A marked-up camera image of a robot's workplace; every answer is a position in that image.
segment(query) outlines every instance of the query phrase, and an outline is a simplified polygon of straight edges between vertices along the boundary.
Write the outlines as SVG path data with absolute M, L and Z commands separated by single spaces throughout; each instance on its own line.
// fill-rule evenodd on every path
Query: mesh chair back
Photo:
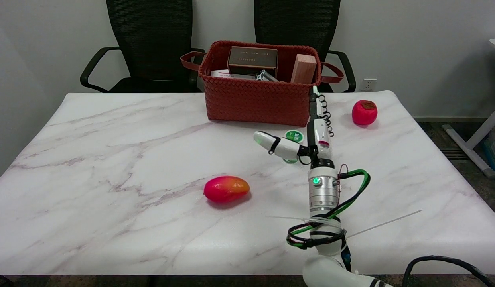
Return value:
M 183 80 L 191 49 L 192 0 L 107 0 L 112 31 L 131 77 Z
M 256 41 L 311 46 L 324 61 L 339 11 L 340 0 L 255 0 Z

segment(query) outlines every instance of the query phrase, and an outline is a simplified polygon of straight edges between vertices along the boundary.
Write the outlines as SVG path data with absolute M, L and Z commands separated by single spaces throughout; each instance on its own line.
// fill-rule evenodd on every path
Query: black office chair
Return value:
M 111 93 L 200 92 L 197 72 L 180 63 L 189 51 L 204 52 L 191 49 L 192 0 L 107 0 L 107 11 L 119 47 L 102 48 L 92 57 L 80 78 L 84 87 Z M 121 50 L 130 78 L 107 91 L 89 84 L 88 78 L 111 50 Z
M 338 55 L 348 80 L 348 89 L 355 91 L 355 77 L 345 53 L 329 51 L 333 41 L 340 0 L 254 0 L 256 41 L 263 44 L 305 45 L 318 51 L 322 62 L 327 54 Z M 320 92 L 333 92 L 323 83 Z

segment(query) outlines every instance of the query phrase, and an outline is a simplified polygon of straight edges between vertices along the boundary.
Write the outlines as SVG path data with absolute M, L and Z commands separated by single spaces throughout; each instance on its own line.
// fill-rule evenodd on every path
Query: green cable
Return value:
M 347 172 L 345 175 L 346 176 L 356 176 L 356 175 L 359 175 L 359 174 L 363 174 L 364 175 L 363 182 L 361 183 L 361 186 L 359 187 L 359 190 L 357 191 L 359 193 L 359 195 L 360 195 L 361 192 L 364 191 L 364 189 L 366 189 L 366 187 L 367 187 L 367 185 L 369 183 L 369 174 L 367 173 L 367 171 L 365 171 L 364 169 L 355 169 L 353 171 Z M 351 202 L 345 204 L 343 207 L 341 207 L 340 209 L 338 209 L 335 213 L 331 214 L 327 218 L 328 219 L 332 219 L 332 218 L 338 216 L 340 213 L 342 213 L 344 210 L 346 210 L 348 207 L 350 207 L 356 199 L 357 198 L 355 198 Z M 311 229 L 313 229 L 312 226 L 307 226 L 307 227 L 304 227 L 302 229 L 298 229 L 298 230 L 292 231 L 291 234 L 292 235 L 297 235 L 299 233 L 303 233 L 303 232 L 306 232 L 306 231 L 311 230 Z M 295 243 L 295 244 L 290 244 L 290 245 L 295 246 L 295 247 L 302 247 L 302 244 L 301 243 Z

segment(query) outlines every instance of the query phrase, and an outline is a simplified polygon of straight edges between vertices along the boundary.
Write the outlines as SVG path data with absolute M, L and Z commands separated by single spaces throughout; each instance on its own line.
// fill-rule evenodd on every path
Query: red woven basket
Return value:
M 278 80 L 265 82 L 210 76 L 210 71 L 227 69 L 232 46 L 278 49 Z M 317 67 L 312 84 L 290 83 L 297 54 L 314 56 Z M 340 69 L 321 63 L 318 53 L 307 46 L 283 46 L 234 41 L 213 43 L 201 65 L 189 62 L 200 52 L 190 52 L 180 60 L 187 69 L 198 71 L 205 87 L 205 102 L 209 120 L 234 120 L 239 122 L 268 122 L 304 127 L 309 118 L 309 90 L 321 82 L 339 83 L 343 78 Z M 322 65 L 338 76 L 322 77 Z

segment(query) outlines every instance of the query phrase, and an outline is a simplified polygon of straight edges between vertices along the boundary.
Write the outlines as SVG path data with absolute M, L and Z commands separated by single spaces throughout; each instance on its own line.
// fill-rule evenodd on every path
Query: robotic arm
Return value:
M 307 147 L 266 132 L 254 133 L 254 140 L 269 154 L 288 160 L 307 156 L 311 160 L 311 169 L 308 171 L 310 218 L 316 218 L 322 223 L 306 227 L 310 231 L 310 239 L 306 243 L 295 243 L 288 238 L 287 241 L 301 249 L 314 246 L 318 250 L 319 255 L 309 258 L 302 270 L 304 282 L 309 287 L 390 287 L 373 277 L 351 273 L 346 231 L 341 228 L 337 216 L 329 215 L 339 205 L 339 182 L 332 161 L 328 117 L 324 115 L 319 98 L 318 89 L 314 86 L 310 90 Z

